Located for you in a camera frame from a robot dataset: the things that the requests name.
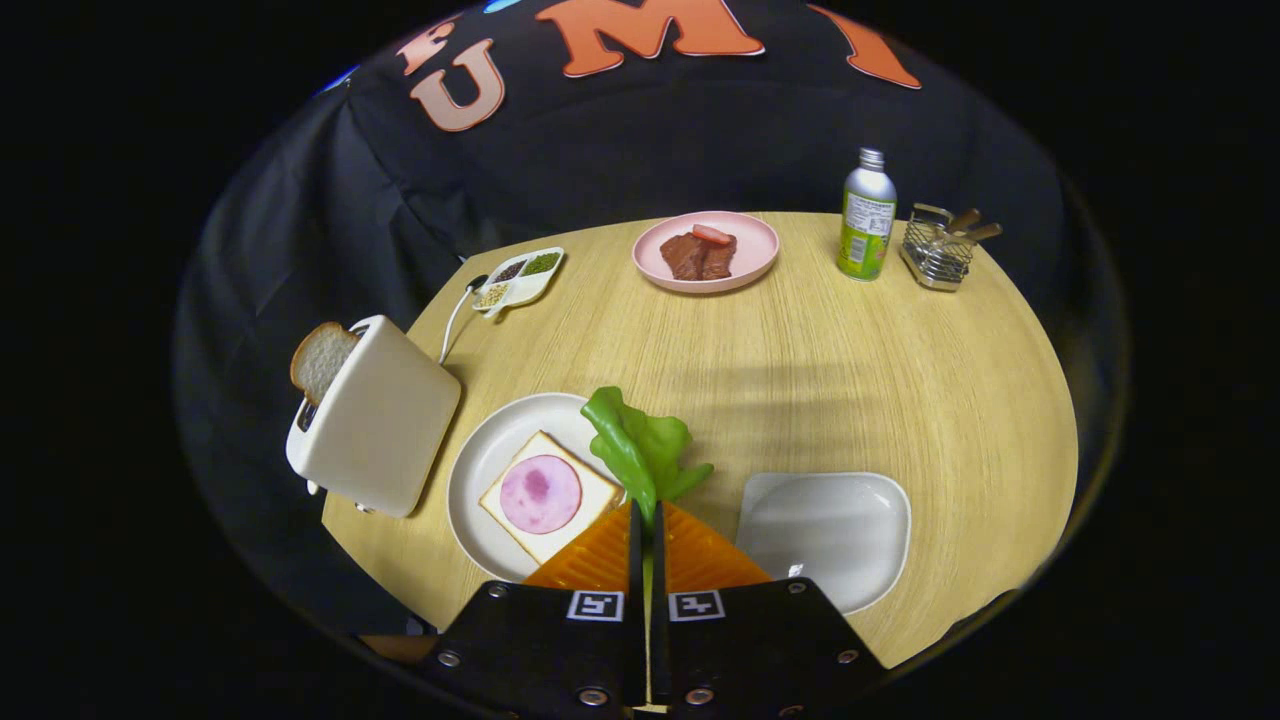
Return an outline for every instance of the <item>round table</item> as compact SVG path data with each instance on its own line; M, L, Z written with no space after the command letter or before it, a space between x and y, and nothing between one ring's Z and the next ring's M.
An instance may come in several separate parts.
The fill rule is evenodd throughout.
M1078 447L1062 369L1012 282L979 247L957 292L918 286L897 255L902 222L879 279L856 282L836 268L838 215L751 214L777 229L777 263L721 295L667 292L636 270L631 246L658 219L468 259L407 331L433 357L467 281L512 255L566 250L535 304L498 322L458 316L444 366L462 398L417 509L404 519L364 514L329 493L325 528L443 630L492 579L445 515L448 477L471 430L526 395L588 397L616 384L628 405L689 424L685 464L709 461L716 473L678 503L730 539L756 473L865 470L897 480L911 502L906 566L883 600L846 616L886 667L1027 582L1062 533Z

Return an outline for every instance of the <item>bottle cap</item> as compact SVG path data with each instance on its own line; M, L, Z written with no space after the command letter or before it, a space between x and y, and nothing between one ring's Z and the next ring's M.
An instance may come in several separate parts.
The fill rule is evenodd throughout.
M858 150L858 161L868 170L884 169L884 154L874 147L860 147Z

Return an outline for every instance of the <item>toast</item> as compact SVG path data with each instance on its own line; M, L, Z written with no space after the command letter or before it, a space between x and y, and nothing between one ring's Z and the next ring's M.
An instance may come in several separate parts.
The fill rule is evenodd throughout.
M302 338L289 361L289 380L302 391L307 402L320 406L357 342L360 336L347 332L338 323L324 323Z
M564 462L568 462L568 465L573 468L573 471L577 473L577 479L582 486L582 500L573 518L571 518L570 521L559 529L545 534L534 534L521 530L515 527L511 520L507 519L506 512L502 511L502 482L506 479L507 473L509 473L511 469L521 461L538 455L553 455ZM552 439L549 434L538 430L538 433L529 438L529 442L526 442L525 446L516 452L516 455L511 459L511 462L503 468L502 473L498 473L498 478L489 487L489 489L480 496L480 506L484 507L485 511L488 511L504 530L507 530L520 547L525 548L525 552L541 565L543 562L550 560L552 556L559 552L561 548L568 544L604 514L617 507L618 503L622 502L622 496L623 489L621 486L602 477L599 473L589 468L572 452L561 447L561 445Z

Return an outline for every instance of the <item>toaster cord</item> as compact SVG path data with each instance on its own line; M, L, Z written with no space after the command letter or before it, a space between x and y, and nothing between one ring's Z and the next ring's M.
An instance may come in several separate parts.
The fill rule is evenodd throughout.
M453 334L453 319L458 316L458 310L462 310L462 305L466 304L471 293L476 291L477 287L483 286L484 282L489 279L489 275L480 275L479 278L467 283L467 291L462 293L458 304L453 306L453 314L449 315L449 323L444 325L444 342L440 343L440 365L444 364L444 357L449 354L449 336Z

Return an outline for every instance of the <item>aluminum bottle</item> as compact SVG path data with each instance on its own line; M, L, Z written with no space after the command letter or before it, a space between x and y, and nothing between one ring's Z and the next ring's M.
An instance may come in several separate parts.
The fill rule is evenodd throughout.
M879 277L897 210L897 188L884 174L884 154L861 147L858 168L845 179L844 223L836 265L856 281Z

